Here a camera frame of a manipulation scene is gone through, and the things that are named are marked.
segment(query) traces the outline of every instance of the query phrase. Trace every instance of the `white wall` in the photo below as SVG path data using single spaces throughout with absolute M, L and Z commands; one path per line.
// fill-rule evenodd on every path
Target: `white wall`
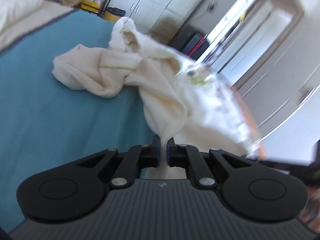
M 218 4 L 214 11 L 210 14 L 206 13 L 202 15 L 206 12 L 208 4 L 215 1 L 217 1 Z M 209 34 L 235 2 L 236 0 L 202 0 L 192 15 L 188 18 L 187 22 L 192 22 L 194 27 L 204 31 L 206 34 Z
M 310 11 L 306 11 L 305 17 L 286 40 L 239 90 L 241 95 L 246 94 L 243 100 L 253 116 L 260 121 L 263 120 L 262 116 L 266 111 L 272 113 L 285 100 L 289 100 L 287 105 L 291 106 L 284 107 L 267 122 L 267 124 L 274 122 L 272 125 L 274 127 L 297 109 L 301 87 L 318 87 L 320 84 L 318 74 L 314 75 L 319 72 L 315 70 L 320 65 L 320 2 L 319 0 L 307 2 L 304 6 Z M 310 101 L 268 135 L 263 142 L 271 159 L 310 163 L 312 147 L 319 139 L 320 92 L 318 90 Z
M 320 139 L 320 89 L 287 122 L 263 140 L 269 159 L 310 164 Z

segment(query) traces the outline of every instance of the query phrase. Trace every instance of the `ribbed gray housing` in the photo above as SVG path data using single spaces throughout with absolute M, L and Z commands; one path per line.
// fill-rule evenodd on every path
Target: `ribbed gray housing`
M 230 212 L 213 191 L 189 180 L 137 179 L 114 190 L 92 214 L 66 224 L 26 220 L 15 240 L 311 240 L 298 220 L 254 223 Z

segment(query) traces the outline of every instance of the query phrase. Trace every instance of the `red strap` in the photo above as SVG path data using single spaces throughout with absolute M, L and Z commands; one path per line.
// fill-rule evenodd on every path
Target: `red strap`
M 205 37 L 202 37 L 202 38 L 198 41 L 198 43 L 197 43 L 197 44 L 193 47 L 193 49 L 188 53 L 188 56 L 189 56 L 189 57 L 191 57 L 191 56 L 196 52 L 196 50 L 199 49 L 199 47 L 203 44 L 204 40 L 205 40 Z

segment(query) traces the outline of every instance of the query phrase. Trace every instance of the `bed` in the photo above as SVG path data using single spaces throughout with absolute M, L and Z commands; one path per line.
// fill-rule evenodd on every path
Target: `bed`
M 71 90 L 51 73 L 53 59 L 78 44 L 107 48 L 113 26 L 42 1 L 0 28 L 0 227 L 5 231 L 23 221 L 15 194 L 29 176 L 109 147 L 122 152 L 151 143 L 155 133 L 136 87 L 105 99 Z

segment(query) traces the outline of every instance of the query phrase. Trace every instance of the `cabinet handle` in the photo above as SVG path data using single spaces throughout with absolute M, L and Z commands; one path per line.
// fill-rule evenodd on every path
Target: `cabinet handle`
M 315 88 L 310 88 L 300 99 L 299 106 L 303 105 L 306 101 L 310 99 L 310 97 L 313 95 L 313 92 L 315 91 Z

